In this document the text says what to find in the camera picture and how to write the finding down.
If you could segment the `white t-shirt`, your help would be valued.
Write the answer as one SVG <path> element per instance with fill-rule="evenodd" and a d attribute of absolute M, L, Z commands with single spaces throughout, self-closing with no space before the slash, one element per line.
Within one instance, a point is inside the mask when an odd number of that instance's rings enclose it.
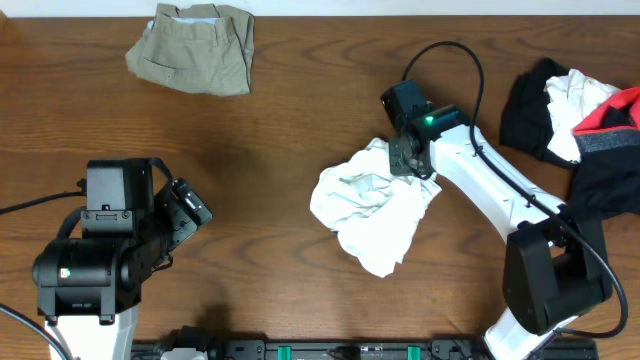
<path fill-rule="evenodd" d="M 320 173 L 310 211 L 337 234 L 346 253 L 384 278 L 403 262 L 419 222 L 440 192 L 435 176 L 393 175 L 389 143 L 374 138 L 348 161 Z"/>

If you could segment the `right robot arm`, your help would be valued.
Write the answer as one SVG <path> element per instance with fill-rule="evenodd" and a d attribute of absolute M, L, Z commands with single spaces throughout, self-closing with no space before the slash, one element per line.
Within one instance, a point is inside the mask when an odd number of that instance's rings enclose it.
<path fill-rule="evenodd" d="M 548 194 L 489 144 L 457 106 L 386 104 L 397 133 L 394 175 L 438 174 L 460 189 L 506 245 L 505 312 L 483 337 L 492 359 L 535 359 L 570 323 L 609 300 L 615 281 L 600 220 Z"/>

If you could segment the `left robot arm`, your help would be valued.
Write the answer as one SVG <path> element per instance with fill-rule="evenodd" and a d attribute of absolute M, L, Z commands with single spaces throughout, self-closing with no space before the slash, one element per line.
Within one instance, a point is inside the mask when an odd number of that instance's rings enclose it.
<path fill-rule="evenodd" d="M 213 214 L 183 178 L 87 178 L 87 205 L 36 258 L 38 311 L 71 359 L 128 359 L 142 285 Z"/>

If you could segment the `folded khaki shorts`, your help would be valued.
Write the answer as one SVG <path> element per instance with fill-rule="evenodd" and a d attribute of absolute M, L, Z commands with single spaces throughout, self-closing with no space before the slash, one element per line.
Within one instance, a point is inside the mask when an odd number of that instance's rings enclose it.
<path fill-rule="evenodd" d="M 230 5 L 188 8 L 159 3 L 126 53 L 137 77 L 174 90 L 214 96 L 251 91 L 254 16 Z"/>

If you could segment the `white patterned garment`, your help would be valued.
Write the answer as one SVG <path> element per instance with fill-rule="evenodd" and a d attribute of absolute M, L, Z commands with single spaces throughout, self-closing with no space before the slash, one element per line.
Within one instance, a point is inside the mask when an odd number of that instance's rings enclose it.
<path fill-rule="evenodd" d="M 574 128 L 620 89 L 570 69 L 567 75 L 550 77 L 544 91 L 549 96 L 547 109 L 553 130 L 547 149 L 561 159 L 577 164 L 581 155 L 573 135 Z"/>

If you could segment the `black red garment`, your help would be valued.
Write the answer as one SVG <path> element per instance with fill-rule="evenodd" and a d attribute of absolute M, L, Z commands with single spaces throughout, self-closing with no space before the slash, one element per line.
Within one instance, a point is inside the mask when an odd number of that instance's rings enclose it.
<path fill-rule="evenodd" d="M 639 89 L 622 90 L 601 104 L 573 135 L 581 160 L 569 204 L 604 219 L 639 213 Z"/>

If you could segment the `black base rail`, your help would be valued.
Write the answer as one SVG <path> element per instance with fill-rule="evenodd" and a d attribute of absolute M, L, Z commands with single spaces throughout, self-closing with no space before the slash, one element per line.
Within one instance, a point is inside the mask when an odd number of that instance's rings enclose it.
<path fill-rule="evenodd" d="M 487 345 L 470 337 L 414 342 L 287 342 L 216 338 L 184 326 L 165 338 L 136 341 L 130 360 L 490 360 Z"/>

